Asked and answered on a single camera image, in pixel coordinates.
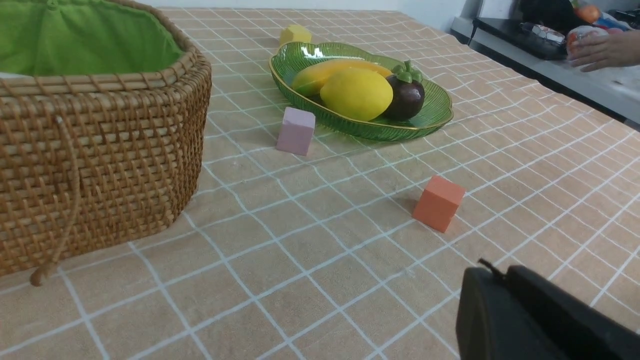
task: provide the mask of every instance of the foam block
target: foam block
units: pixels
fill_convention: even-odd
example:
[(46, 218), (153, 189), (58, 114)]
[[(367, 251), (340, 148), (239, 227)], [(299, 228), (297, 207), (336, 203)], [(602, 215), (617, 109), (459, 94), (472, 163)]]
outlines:
[(306, 156), (316, 129), (316, 116), (308, 111), (286, 108), (276, 149)]
[(311, 42), (311, 33), (304, 26), (289, 25), (280, 33), (280, 46), (292, 41)]
[(460, 207), (465, 192), (462, 186), (433, 176), (413, 209), (413, 218), (444, 233)]

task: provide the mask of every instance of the mangosteen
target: mangosteen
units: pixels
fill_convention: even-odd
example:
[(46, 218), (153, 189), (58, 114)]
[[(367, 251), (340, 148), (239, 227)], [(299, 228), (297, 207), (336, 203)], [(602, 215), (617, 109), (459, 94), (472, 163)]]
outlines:
[(392, 72), (387, 81), (394, 90), (394, 99), (383, 116), (394, 121), (406, 121), (416, 116), (424, 104), (422, 73), (412, 69), (410, 60), (405, 61), (404, 66), (397, 65)]

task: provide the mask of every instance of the wicker basket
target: wicker basket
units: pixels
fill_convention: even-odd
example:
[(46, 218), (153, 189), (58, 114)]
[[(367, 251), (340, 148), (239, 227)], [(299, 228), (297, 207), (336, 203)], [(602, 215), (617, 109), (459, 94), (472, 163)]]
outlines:
[(196, 190), (211, 64), (159, 10), (184, 55), (157, 73), (0, 79), (0, 276), (152, 235)]

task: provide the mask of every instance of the pink cube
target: pink cube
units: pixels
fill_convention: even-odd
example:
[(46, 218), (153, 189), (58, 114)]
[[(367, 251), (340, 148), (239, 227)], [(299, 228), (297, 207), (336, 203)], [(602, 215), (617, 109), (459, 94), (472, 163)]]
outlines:
[(306, 156), (316, 129), (316, 116), (308, 111), (286, 108), (276, 149)]

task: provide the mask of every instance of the yellow cube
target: yellow cube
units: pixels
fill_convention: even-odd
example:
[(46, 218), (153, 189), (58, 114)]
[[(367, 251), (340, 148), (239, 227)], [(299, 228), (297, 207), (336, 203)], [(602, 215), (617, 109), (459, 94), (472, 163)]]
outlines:
[(289, 25), (280, 33), (280, 46), (292, 41), (311, 42), (311, 33), (304, 26)]

